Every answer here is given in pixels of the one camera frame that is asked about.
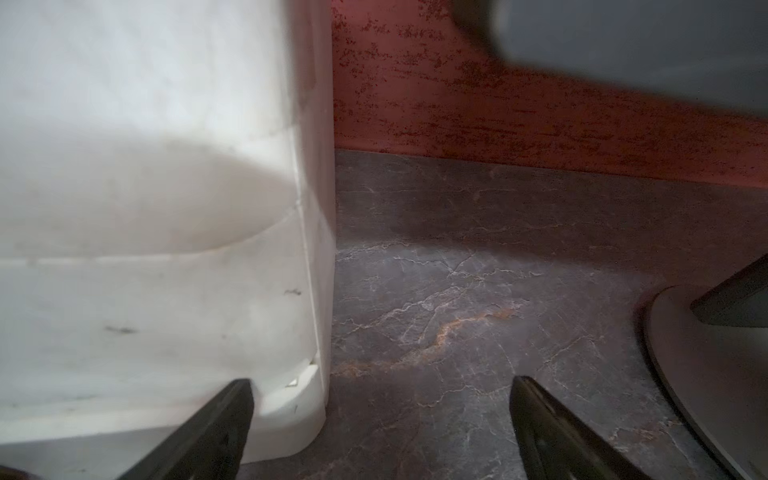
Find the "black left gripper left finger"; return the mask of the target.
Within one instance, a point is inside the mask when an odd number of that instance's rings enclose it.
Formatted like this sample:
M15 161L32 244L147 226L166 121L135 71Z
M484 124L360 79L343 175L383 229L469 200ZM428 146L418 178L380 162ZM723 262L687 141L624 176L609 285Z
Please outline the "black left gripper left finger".
M233 479L253 412L251 381L233 380L121 477Z

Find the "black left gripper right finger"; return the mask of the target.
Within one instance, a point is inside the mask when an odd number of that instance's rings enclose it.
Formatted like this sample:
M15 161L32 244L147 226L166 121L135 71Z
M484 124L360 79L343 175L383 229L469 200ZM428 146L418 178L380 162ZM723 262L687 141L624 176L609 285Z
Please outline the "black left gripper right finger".
M516 376L509 411L529 479L646 479L530 376Z

